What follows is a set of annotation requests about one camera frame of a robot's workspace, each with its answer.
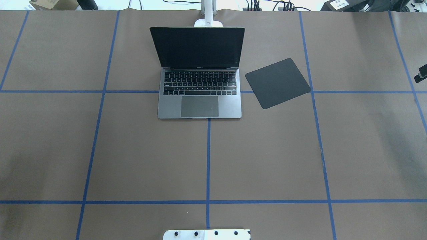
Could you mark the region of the grey laptop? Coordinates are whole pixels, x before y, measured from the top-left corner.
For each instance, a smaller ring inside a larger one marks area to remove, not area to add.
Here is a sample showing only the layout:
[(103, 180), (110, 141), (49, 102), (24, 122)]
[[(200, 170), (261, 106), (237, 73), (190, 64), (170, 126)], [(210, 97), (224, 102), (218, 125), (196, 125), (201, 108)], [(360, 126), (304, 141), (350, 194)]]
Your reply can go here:
[(161, 65), (159, 119), (242, 117), (241, 26), (150, 27)]

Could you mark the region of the black labelled box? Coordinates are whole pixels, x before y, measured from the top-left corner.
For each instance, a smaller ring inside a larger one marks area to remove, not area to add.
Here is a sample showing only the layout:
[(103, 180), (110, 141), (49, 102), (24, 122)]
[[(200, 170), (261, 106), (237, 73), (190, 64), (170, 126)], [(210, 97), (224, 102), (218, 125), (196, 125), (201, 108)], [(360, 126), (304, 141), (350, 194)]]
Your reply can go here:
[(329, 0), (321, 7), (321, 12), (361, 12), (369, 5), (369, 0)]

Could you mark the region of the cardboard box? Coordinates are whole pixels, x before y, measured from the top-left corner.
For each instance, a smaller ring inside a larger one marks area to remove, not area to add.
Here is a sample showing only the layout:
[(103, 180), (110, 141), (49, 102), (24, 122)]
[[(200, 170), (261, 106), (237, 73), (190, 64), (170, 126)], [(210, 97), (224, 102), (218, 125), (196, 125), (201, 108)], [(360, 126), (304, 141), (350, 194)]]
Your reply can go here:
[(79, 3), (76, 0), (30, 0), (36, 10), (76, 10)]

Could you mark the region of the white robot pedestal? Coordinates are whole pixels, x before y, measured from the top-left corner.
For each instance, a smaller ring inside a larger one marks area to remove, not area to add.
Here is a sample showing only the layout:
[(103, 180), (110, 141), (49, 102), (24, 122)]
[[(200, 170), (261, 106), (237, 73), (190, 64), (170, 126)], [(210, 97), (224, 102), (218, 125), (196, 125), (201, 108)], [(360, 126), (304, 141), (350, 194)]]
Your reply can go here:
[(248, 229), (167, 230), (163, 240), (250, 240)]

